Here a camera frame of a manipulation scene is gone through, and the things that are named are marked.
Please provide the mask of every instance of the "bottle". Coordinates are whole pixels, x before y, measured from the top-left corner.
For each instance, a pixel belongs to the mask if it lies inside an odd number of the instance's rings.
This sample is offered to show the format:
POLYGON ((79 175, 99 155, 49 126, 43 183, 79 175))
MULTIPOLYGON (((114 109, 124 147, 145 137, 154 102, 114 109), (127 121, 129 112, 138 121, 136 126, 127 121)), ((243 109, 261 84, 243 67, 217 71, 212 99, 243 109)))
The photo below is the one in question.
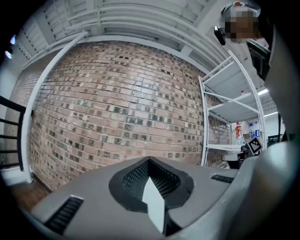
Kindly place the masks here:
POLYGON ((250 123, 249 138, 250 138, 250 140, 252 140, 253 138, 255 138, 255 128, 253 126, 253 123, 250 123))
POLYGON ((255 122, 255 137, 257 137, 259 139, 260 137, 260 129, 259 129, 259 124, 258 124, 258 121, 255 122))
POLYGON ((237 145, 242 145, 244 143, 243 134, 242 134, 242 126, 240 125, 240 122, 236 123, 235 137, 236 137, 237 145))

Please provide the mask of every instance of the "white pillar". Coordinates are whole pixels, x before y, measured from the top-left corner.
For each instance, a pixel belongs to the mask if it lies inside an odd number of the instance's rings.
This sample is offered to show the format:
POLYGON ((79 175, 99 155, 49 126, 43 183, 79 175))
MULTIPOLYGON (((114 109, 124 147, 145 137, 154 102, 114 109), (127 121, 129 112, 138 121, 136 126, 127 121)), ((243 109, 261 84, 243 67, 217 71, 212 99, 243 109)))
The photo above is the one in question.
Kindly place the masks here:
POLYGON ((54 68, 54 66, 58 63, 58 61, 81 39, 83 39, 85 36, 87 36, 88 32, 82 32, 78 37, 76 37, 74 40, 69 42, 61 51, 56 54, 56 56, 51 60, 51 62, 48 64, 48 66, 44 69, 41 76, 39 77, 37 83, 35 84, 32 93, 30 95, 30 98, 28 100, 28 104, 26 106, 26 111, 24 114, 23 124, 22 124, 22 134, 21 134, 21 149, 22 149, 22 160, 23 160, 23 166, 24 166, 24 174, 26 177, 27 182, 31 183, 32 178, 30 175, 29 170, 29 163, 28 163, 28 129, 30 127, 30 116, 32 112, 32 108, 35 102, 35 99, 38 95, 38 91, 40 90, 43 82, 45 81, 46 77, 50 73, 50 71, 54 68))

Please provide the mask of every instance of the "ceiling light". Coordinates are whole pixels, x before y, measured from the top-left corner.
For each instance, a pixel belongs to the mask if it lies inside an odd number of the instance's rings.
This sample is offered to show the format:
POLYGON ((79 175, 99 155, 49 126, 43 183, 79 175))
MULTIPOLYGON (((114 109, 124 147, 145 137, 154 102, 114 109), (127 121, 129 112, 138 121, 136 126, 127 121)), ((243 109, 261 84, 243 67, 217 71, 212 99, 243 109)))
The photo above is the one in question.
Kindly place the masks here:
POLYGON ((9 59, 12 58, 12 54, 9 51, 5 51, 4 53, 9 59))
POLYGON ((11 44, 15 44, 15 35, 12 36, 12 38, 9 41, 11 44))
POLYGON ((258 92, 258 95, 262 95, 262 94, 264 94, 264 93, 266 93, 266 92, 268 92, 268 91, 269 91, 268 89, 264 89, 264 90, 258 92))
POLYGON ((273 113, 270 113, 270 114, 264 115, 264 117, 268 117, 268 116, 274 115, 274 114, 276 114, 276 113, 278 113, 278 112, 273 112, 273 113))

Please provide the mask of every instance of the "white ceiling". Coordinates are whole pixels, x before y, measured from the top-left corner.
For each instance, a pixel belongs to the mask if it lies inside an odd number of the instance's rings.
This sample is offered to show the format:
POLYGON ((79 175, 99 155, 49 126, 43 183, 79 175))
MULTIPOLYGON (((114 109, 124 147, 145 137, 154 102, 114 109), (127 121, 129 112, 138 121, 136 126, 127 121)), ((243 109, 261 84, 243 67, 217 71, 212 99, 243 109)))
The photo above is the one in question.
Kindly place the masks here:
POLYGON ((158 42, 208 70, 223 62, 231 50, 259 89, 263 81, 252 67, 247 46, 230 41, 221 46, 214 36, 220 10, 229 2, 232 0, 50 0, 24 24, 13 50, 21 52, 26 62, 83 30, 89 36, 123 35, 158 42))

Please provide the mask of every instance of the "white metal shelf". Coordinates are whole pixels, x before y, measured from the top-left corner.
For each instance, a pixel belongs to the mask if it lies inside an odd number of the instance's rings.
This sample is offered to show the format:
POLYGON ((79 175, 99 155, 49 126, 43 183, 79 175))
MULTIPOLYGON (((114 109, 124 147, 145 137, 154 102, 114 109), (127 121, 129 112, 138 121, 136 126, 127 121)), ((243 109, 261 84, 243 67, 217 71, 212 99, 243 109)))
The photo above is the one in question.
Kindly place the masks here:
POLYGON ((217 118, 227 124, 258 118, 262 131, 262 147, 266 148, 263 108, 257 91, 248 73, 239 60, 231 55, 203 79, 199 77, 204 112, 203 153, 201 165, 206 164, 208 149, 240 151, 240 145, 208 144, 208 116, 217 118), (207 97, 215 96, 220 104, 207 107, 207 97))

